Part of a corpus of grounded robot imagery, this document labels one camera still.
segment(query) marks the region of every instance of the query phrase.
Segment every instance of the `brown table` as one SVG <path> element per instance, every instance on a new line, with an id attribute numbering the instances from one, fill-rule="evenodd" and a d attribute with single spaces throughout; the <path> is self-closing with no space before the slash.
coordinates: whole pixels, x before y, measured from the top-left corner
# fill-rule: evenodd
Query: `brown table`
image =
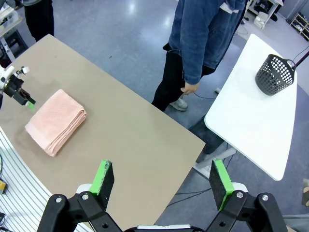
<path id="1" fill-rule="evenodd" d="M 23 88 L 37 101 L 36 108 L 4 97 L 0 125 L 40 181 L 53 194 L 71 197 L 80 184 L 92 182 L 102 159 L 110 159 L 115 184 L 107 211 L 122 229 L 153 224 L 205 144 L 52 36 L 33 45 L 13 66 L 29 66 Z M 82 104 L 88 115 L 53 158 L 24 126 L 58 89 Z"/>

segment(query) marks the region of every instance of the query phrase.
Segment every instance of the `denim jacket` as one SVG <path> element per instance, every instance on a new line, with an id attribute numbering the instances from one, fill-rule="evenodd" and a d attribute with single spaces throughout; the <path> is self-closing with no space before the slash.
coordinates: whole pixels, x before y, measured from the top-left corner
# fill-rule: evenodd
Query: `denim jacket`
<path id="1" fill-rule="evenodd" d="M 220 8 L 223 3 L 230 10 Z M 202 66 L 216 69 L 240 23 L 247 0 L 179 0 L 172 32 L 170 52 L 183 58 L 183 74 L 188 84 L 200 81 Z"/>

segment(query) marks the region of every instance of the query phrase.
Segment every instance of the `floor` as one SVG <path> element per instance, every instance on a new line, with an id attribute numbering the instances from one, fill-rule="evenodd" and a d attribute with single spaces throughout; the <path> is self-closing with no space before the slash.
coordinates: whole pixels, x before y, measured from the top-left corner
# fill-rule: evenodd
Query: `floor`
<path id="1" fill-rule="evenodd" d="M 58 39 L 146 100 L 152 100 L 162 78 L 165 62 L 162 46 L 169 37 L 177 5 L 175 0 L 54 0 L 53 5 Z M 247 23 L 244 28 L 249 30 L 251 26 Z M 270 22 L 267 26 L 258 36 L 285 57 L 293 58 L 308 45 L 293 29 L 289 31 L 290 26 L 284 20 L 280 19 L 277 24 Z M 18 30 L 29 46 L 34 44 L 24 21 L 18 25 Z M 215 97 L 214 90 L 224 85 L 245 43 L 245 39 L 234 36 L 217 71 L 201 80 L 199 96 Z M 300 204 L 302 180 L 309 178 L 309 79 L 305 66 L 303 64 L 298 70 L 302 88 L 298 87 L 295 128 L 283 180 L 273 181 L 241 154 L 234 155 L 228 166 L 232 181 L 245 184 L 252 195 L 263 191 L 273 193 L 283 214 L 309 213 L 309 208 Z M 186 112 L 168 108 L 166 114 L 189 128 L 206 114 L 214 100 L 195 95 L 185 99 L 189 103 Z M 222 144 L 216 152 L 223 151 L 225 146 Z M 208 187 L 206 179 L 191 171 L 179 192 L 195 192 Z M 172 202 L 191 195 L 175 195 Z M 208 191 L 167 207 L 157 224 L 190 223 L 205 229 L 216 213 L 212 192 Z M 249 229 L 239 222 L 233 231 Z"/>

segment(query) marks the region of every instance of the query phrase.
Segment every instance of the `towel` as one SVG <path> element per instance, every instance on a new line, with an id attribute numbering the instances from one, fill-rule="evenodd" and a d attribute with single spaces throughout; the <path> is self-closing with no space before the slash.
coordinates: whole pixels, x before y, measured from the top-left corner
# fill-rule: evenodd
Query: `towel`
<path id="1" fill-rule="evenodd" d="M 55 156 L 86 115 L 85 109 L 60 89 L 45 102 L 25 128 L 48 155 Z"/>

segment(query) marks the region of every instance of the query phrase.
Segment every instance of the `gray sneaker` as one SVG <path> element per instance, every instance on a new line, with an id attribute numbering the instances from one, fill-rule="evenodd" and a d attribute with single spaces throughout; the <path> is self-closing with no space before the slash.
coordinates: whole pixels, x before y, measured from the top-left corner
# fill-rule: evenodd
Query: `gray sneaker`
<path id="1" fill-rule="evenodd" d="M 188 103 L 186 103 L 183 99 L 178 98 L 177 101 L 170 103 L 176 110 L 186 111 L 188 109 Z"/>

